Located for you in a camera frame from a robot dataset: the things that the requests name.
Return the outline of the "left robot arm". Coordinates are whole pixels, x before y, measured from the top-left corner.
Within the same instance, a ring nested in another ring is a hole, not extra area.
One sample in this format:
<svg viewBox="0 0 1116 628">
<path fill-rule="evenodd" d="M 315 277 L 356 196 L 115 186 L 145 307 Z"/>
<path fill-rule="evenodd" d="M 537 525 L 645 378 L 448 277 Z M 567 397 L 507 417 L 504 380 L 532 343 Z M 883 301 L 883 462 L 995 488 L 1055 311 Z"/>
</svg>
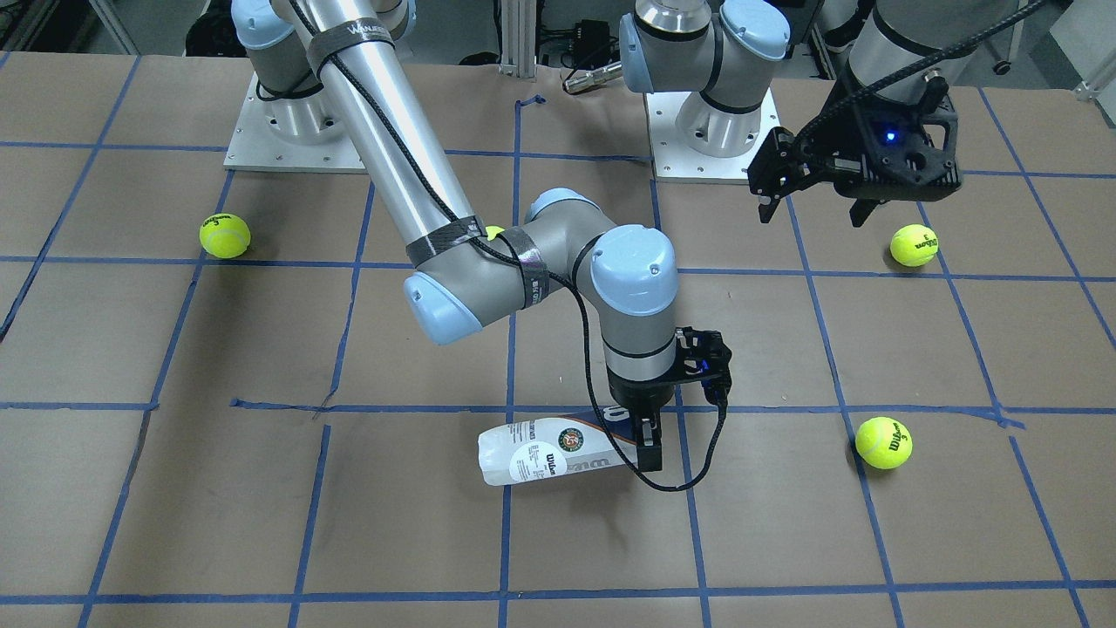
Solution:
<svg viewBox="0 0 1116 628">
<path fill-rule="evenodd" d="M 889 201 L 939 201 L 963 182 L 949 89 L 977 49 L 964 1 L 878 1 L 821 112 L 793 133 L 760 132 L 761 105 L 792 26 L 766 1 L 638 1 L 619 28 L 631 91 L 685 91 L 677 131 L 687 147 L 745 170 L 769 222 L 793 192 L 828 182 L 852 199 L 860 228 Z"/>
</svg>

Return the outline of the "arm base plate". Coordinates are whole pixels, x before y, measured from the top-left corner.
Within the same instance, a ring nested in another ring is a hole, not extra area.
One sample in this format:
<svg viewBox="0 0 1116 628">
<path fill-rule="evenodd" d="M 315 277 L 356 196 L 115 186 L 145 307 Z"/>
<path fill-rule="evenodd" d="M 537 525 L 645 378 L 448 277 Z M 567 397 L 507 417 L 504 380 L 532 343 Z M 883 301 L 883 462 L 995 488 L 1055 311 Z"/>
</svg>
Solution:
<svg viewBox="0 0 1116 628">
<path fill-rule="evenodd" d="M 302 99 L 263 100 L 248 83 L 223 166 L 234 171 L 363 174 L 364 164 L 324 91 Z"/>
<path fill-rule="evenodd" d="M 752 160 L 779 124 L 772 91 L 745 114 L 719 112 L 698 91 L 658 91 L 644 102 L 657 181 L 745 186 Z"/>
</svg>

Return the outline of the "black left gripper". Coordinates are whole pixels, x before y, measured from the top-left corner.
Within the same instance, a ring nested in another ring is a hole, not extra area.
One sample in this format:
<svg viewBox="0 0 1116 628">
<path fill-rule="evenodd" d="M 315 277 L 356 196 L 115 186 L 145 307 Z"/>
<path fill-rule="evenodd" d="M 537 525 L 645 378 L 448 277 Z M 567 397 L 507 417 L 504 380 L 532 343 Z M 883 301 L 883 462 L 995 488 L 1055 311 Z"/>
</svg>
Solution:
<svg viewBox="0 0 1116 628">
<path fill-rule="evenodd" d="M 963 182 L 956 157 L 959 118 L 946 83 L 929 83 L 913 104 L 872 94 L 833 113 L 854 84 L 838 83 L 820 120 L 793 133 L 778 126 L 748 168 L 759 219 L 770 223 L 785 196 L 833 183 L 841 196 L 947 196 Z M 881 199 L 856 199 L 850 225 L 862 228 Z"/>
</svg>

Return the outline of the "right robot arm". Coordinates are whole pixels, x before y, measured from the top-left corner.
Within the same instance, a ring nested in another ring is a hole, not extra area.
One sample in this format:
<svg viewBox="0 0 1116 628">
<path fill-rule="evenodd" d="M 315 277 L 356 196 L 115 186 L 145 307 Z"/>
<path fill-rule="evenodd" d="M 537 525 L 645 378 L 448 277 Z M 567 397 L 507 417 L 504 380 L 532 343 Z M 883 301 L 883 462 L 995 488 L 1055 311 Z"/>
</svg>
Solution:
<svg viewBox="0 0 1116 628">
<path fill-rule="evenodd" d="M 419 326 L 449 345 L 570 290 L 594 307 L 610 398 L 629 410 L 642 472 L 662 464 L 660 410 L 681 365 L 675 251 L 644 225 L 617 225 L 569 189 L 494 232 L 477 212 L 419 103 L 396 48 L 411 1 L 235 1 L 235 38 L 276 99 L 324 102 L 323 126 L 350 139 L 406 247 L 404 290 Z"/>
</svg>

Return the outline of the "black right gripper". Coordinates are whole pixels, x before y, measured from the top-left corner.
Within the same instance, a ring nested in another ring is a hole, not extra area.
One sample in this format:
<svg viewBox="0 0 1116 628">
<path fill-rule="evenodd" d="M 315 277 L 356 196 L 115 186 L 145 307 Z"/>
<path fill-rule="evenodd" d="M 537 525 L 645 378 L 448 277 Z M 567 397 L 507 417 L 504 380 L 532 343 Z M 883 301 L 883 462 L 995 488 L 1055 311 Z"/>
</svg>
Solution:
<svg viewBox="0 0 1116 628">
<path fill-rule="evenodd" d="M 643 473 L 661 472 L 663 450 L 660 410 L 673 399 L 675 383 L 661 378 L 636 381 L 614 371 L 607 374 L 610 398 L 629 410 L 631 418 L 635 419 L 637 468 Z"/>
</svg>

